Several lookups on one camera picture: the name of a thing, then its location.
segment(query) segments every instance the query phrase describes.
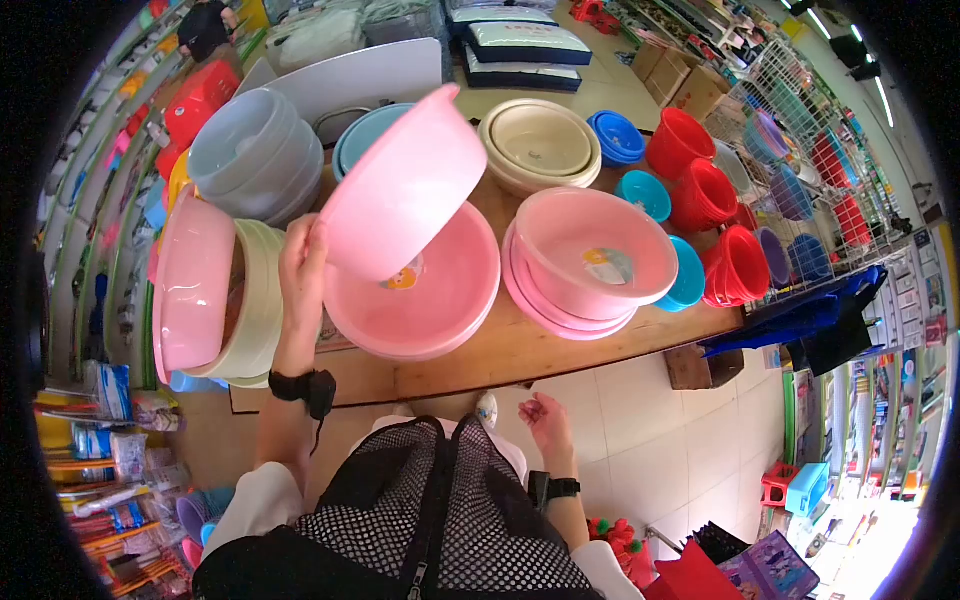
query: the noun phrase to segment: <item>shoe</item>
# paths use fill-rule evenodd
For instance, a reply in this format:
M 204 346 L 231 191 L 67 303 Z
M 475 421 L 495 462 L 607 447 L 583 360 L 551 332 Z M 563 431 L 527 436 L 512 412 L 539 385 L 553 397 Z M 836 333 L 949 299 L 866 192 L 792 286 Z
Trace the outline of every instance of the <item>shoe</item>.
M 394 406 L 394 417 L 415 417 L 414 409 L 410 408 L 410 405 L 406 402 L 400 402 Z
M 485 392 L 480 396 L 473 412 L 477 417 L 485 420 L 491 428 L 496 427 L 496 396 L 493 392 Z

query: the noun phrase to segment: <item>right hand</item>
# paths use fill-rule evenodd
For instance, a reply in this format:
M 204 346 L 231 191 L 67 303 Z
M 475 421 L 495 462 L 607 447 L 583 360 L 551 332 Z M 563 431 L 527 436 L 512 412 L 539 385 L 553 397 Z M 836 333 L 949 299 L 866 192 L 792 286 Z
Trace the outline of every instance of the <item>right hand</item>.
M 566 470 L 574 464 L 573 434 L 566 408 L 560 402 L 534 392 L 533 399 L 519 405 L 519 416 L 530 427 L 548 471 Z

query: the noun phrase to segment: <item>teal plastic bowl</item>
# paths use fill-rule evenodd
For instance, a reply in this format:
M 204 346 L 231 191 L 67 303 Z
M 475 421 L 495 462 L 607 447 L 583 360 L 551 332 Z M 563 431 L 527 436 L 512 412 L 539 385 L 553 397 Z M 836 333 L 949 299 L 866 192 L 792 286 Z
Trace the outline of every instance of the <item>teal plastic bowl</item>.
M 693 306 L 704 296 L 707 289 L 707 275 L 704 273 L 704 263 L 693 247 L 676 235 L 670 236 L 673 248 L 677 251 L 680 261 L 680 271 L 673 287 L 666 296 L 654 302 L 654 306 L 668 313 L 679 313 Z
M 635 204 L 657 223 L 670 218 L 670 193 L 657 178 L 644 171 L 630 171 L 617 183 L 613 194 Z

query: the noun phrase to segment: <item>packaged pillow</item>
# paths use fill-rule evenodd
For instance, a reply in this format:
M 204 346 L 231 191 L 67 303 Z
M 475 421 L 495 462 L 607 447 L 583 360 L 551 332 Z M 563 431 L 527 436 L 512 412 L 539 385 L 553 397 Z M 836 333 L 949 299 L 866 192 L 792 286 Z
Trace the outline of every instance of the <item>packaged pillow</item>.
M 523 7 L 468 7 L 457 11 L 449 11 L 448 17 L 450 32 L 455 36 L 462 36 L 467 27 L 473 23 L 514 21 L 559 27 L 557 21 L 553 20 L 553 17 L 546 12 Z
M 577 91 L 580 74 L 566 64 L 546 62 L 480 62 L 464 44 L 464 71 L 470 87 L 533 87 Z
M 518 21 L 473 23 L 467 42 L 480 62 L 551 62 L 590 64 L 593 53 L 560 27 Z

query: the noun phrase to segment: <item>pink plastic basin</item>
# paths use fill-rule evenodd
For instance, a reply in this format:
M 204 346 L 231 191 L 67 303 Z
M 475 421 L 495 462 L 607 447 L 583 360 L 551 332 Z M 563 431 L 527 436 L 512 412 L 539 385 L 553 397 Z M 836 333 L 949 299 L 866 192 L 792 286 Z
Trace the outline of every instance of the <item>pink plastic basin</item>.
M 395 360 L 426 360 L 456 349 L 476 332 L 499 282 L 490 224 L 464 203 L 423 252 L 383 281 L 328 265 L 324 305 L 358 347 Z
M 366 281 L 392 277 L 466 201 L 487 169 L 447 84 L 417 102 L 350 169 L 321 211 L 327 260 Z
M 662 298 L 677 279 L 677 252 L 656 221 L 591 189 L 534 194 L 516 213 L 516 251 L 551 303 L 605 321 Z
M 534 308 L 533 304 L 531 304 L 524 295 L 524 292 L 520 289 L 519 282 L 516 279 L 514 264 L 518 265 L 523 261 L 523 259 L 516 256 L 514 253 L 516 248 L 515 227 L 516 221 L 510 223 L 510 227 L 507 228 L 507 233 L 503 237 L 503 250 L 500 251 L 500 259 L 503 263 L 503 282 L 507 286 L 507 292 L 514 300 L 514 304 L 516 304 L 516 307 L 519 308 L 520 312 L 526 315 L 527 318 L 557 337 L 574 342 L 588 342 L 613 335 L 626 326 L 626 324 L 629 323 L 634 317 L 634 314 L 636 314 L 635 307 L 621 319 L 612 322 L 612 324 L 606 328 L 596 330 L 581 330 L 557 324 L 543 316 L 541 312 Z
M 236 229 L 226 212 L 185 186 L 164 227 L 154 291 L 154 360 L 160 381 L 220 353 Z

